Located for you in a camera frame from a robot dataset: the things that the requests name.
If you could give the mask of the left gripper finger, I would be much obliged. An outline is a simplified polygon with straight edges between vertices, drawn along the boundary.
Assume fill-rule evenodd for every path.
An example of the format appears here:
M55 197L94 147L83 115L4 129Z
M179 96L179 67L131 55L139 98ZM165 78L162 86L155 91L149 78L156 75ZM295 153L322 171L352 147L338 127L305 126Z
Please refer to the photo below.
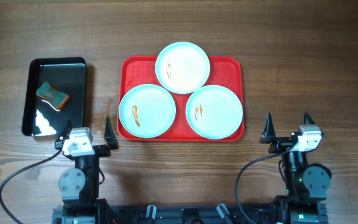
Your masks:
M119 149L118 141L112 129L111 120L109 116L106 117L104 140L106 141L107 146L108 148L110 148L110 150Z
M71 121L67 121L67 124L66 126L64 127L61 135L60 135L60 140L66 140L69 138L69 135L70 135L70 132L71 132L71 129L72 129L72 123Z

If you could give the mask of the green and orange sponge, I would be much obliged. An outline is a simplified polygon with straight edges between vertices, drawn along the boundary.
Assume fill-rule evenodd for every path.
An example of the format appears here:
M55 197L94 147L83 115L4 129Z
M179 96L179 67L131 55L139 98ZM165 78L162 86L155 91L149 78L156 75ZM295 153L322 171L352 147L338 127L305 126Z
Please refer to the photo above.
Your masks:
M44 82L37 89L36 95L51 104L56 110L62 109L70 99L69 95L56 90L49 82Z

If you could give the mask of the light blue top plate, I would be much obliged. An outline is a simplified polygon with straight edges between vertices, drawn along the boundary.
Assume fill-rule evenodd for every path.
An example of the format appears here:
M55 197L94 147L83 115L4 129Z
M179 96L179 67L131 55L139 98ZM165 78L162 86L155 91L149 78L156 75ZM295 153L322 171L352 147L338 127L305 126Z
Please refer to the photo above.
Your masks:
M155 75L160 84L176 94L189 94L209 78L211 65L205 51L191 42L174 42L158 54Z

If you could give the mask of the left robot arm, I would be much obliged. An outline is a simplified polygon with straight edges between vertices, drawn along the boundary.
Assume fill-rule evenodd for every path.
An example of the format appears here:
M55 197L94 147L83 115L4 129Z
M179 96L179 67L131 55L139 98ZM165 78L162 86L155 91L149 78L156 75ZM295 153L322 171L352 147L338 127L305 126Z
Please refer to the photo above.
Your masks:
M55 141L55 148L74 161L75 166L64 171L58 180L63 206L53 209L52 223L119 223L107 200L99 198L99 185L103 183L99 178L104 177L99 160L118 148L110 117L106 118L104 140L105 144L94 146L89 128L72 128L68 122Z

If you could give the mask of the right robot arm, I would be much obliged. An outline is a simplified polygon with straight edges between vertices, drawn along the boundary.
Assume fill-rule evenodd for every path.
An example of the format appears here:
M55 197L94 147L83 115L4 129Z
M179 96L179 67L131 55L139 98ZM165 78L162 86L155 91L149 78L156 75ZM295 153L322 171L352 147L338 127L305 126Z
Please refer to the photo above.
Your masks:
M269 144L268 152L281 156L282 177L286 195L278 195L270 203L267 223L324 224L328 222L328 209L323 203L327 197L332 172L324 165L307 161L307 153L318 148L324 134L308 113L304 124L290 137L275 134L271 114L260 138Z

